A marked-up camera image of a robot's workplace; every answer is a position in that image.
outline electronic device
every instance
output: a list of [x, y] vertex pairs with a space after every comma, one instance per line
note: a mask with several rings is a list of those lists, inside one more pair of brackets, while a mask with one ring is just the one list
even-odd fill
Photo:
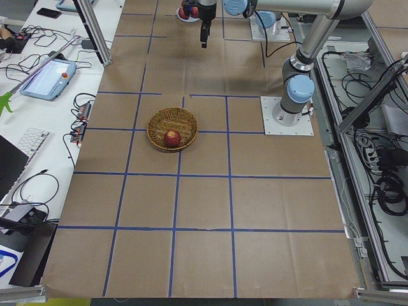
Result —
[[[26, 204], [26, 203], [19, 204], [19, 203], [17, 203], [17, 205], [13, 209], [8, 210], [3, 215], [3, 219], [15, 221], [15, 222], [21, 222], [22, 225], [23, 225], [23, 224], [27, 224], [28, 220], [32, 216], [36, 215], [37, 211], [41, 213], [41, 215], [40, 215], [41, 217], [36, 217], [36, 223], [38, 223], [38, 221], [43, 221], [44, 218], [47, 216], [47, 214], [45, 212], [37, 210], [31, 204]], [[0, 231], [3, 232], [4, 234], [7, 233], [9, 230], [10, 230], [9, 228], [0, 229]]]
[[[95, 0], [89, 0], [89, 2], [92, 5]], [[55, 7], [61, 11], [77, 11], [72, 0], [59, 0]]]
[[24, 47], [26, 46], [28, 40], [31, 38], [33, 34], [32, 33], [25, 33], [25, 32], [18, 32], [15, 33], [14, 36], [14, 44], [8, 53], [13, 53], [13, 54], [20, 54]]
[[55, 10], [50, 10], [49, 8], [40, 8], [37, 11], [38, 15], [41, 16], [46, 16], [46, 17], [50, 17], [50, 18], [57, 18], [59, 15], [61, 15], [60, 11], [55, 11]]
[[27, 164], [33, 159], [50, 132], [30, 127], [17, 143], [17, 148], [28, 156]]
[[24, 84], [20, 93], [25, 96], [52, 101], [68, 85], [76, 70], [77, 66], [74, 62], [54, 59]]
[[0, 135], [0, 199], [3, 199], [21, 176], [28, 156]]

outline table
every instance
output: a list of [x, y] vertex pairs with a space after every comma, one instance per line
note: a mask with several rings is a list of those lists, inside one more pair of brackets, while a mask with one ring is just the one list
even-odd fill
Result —
[[[120, 1], [100, 0], [94, 5], [95, 14], [105, 40], [107, 41], [113, 41], [115, 35], [122, 11]], [[75, 28], [75, 34], [87, 37], [87, 33], [77, 13], [63, 12], [58, 19], [39, 16], [35, 13], [41, 7], [55, 9], [56, 3], [57, 1], [54, 0], [39, 0], [24, 24], [24, 27], [28, 27], [29, 25], [41, 26], [67, 33], [70, 33], [71, 30]], [[45, 45], [48, 41], [47, 39], [42, 39], [40, 43]], [[29, 40], [21, 54], [15, 54], [9, 60], [0, 63], [0, 67], [17, 63], [30, 54], [47, 54], [52, 50], [58, 50], [65, 42], [64, 39], [59, 38], [49, 47], [38, 47], [34, 45], [33, 40]], [[67, 59], [75, 60], [78, 51], [81, 49], [80, 46], [68, 47], [63, 54]], [[50, 174], [58, 178], [60, 188], [57, 196], [49, 203], [49, 219], [59, 218], [73, 173], [73, 165], [68, 159], [68, 152], [62, 142], [63, 134], [69, 133], [70, 125], [75, 119], [70, 112], [73, 106], [73, 98], [80, 92], [96, 94], [104, 71], [104, 67], [98, 61], [96, 54], [81, 54], [80, 60], [91, 62], [92, 68], [78, 69], [68, 86], [55, 101], [34, 99], [16, 93], [10, 102], [13, 113], [8, 113], [5, 110], [0, 117], [1, 134], [12, 143], [17, 143], [28, 128], [44, 129], [51, 132], [21, 178], [21, 181], [23, 181], [27, 177], [44, 169], [48, 169]], [[10, 72], [10, 76], [17, 79], [23, 79], [25, 77], [24, 74], [16, 72]], [[0, 72], [1, 94], [10, 90], [15, 85], [17, 85], [17, 82], [7, 80], [2, 70]], [[89, 99], [91, 99], [89, 96], [79, 97], [78, 103], [81, 105]], [[68, 146], [72, 153], [73, 160], [76, 161], [79, 147], [70, 143]], [[25, 194], [30, 195], [29, 199], [32, 201], [45, 201], [54, 191], [55, 182], [45, 178], [33, 180], [33, 182], [28, 184], [25, 189]], [[6, 197], [3, 201], [3, 203], [9, 202], [10, 197]], [[1, 263], [0, 269], [6, 266], [6, 264], [6, 262]], [[0, 279], [0, 288], [8, 288], [10, 286], [8, 282], [12, 274], [13, 270], [9, 271]]]

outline wicker basket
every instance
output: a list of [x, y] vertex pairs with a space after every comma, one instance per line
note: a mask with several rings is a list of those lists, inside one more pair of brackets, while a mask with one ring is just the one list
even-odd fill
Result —
[[[169, 148], [164, 142], [164, 134], [169, 129], [174, 129], [181, 135], [181, 144], [177, 148]], [[178, 152], [188, 147], [196, 138], [197, 132], [196, 117], [188, 110], [180, 107], [169, 107], [158, 111], [147, 124], [149, 140], [163, 152]]]

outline tablet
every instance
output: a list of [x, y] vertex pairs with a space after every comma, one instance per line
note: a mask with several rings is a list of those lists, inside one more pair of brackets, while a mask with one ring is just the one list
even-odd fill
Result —
[[74, 62], [54, 59], [38, 74], [25, 83], [20, 93], [25, 96], [44, 100], [54, 100], [68, 85], [75, 74], [77, 66]]

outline white metal plate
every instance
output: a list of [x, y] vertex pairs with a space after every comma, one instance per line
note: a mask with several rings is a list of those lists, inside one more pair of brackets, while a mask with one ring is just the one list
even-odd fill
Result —
[[281, 97], [261, 97], [263, 126], [265, 135], [287, 135], [287, 136], [314, 136], [312, 123], [309, 116], [302, 116], [295, 126], [281, 126], [272, 118], [272, 110], [281, 102]]
[[[251, 25], [251, 34], [253, 41], [265, 41], [265, 33], [259, 30], [259, 27], [256, 23], [255, 16], [249, 17], [249, 23]], [[285, 43], [290, 41], [291, 38], [289, 36], [288, 29], [282, 29], [282, 27], [286, 27], [286, 20], [284, 18], [280, 19], [280, 31], [278, 34], [274, 34], [273, 28], [266, 29], [266, 34], [268, 35], [268, 41], [270, 42], [277, 42], [277, 43]]]

